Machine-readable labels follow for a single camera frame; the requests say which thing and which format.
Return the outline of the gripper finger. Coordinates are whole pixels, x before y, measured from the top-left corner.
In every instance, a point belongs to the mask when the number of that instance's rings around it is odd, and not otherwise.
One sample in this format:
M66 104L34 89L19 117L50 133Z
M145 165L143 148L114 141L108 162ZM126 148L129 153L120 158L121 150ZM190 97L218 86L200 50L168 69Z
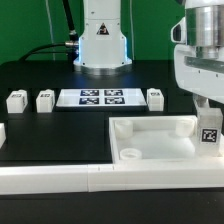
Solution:
M202 108L208 109L210 107L209 99L197 94L193 95L193 102L197 110Z

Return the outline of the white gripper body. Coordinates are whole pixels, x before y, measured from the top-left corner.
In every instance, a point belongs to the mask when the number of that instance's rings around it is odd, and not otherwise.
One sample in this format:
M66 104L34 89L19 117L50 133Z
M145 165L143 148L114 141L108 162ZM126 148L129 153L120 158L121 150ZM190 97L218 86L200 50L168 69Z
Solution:
M200 59L194 47L177 44L174 68L181 89L224 104L224 47L217 59Z

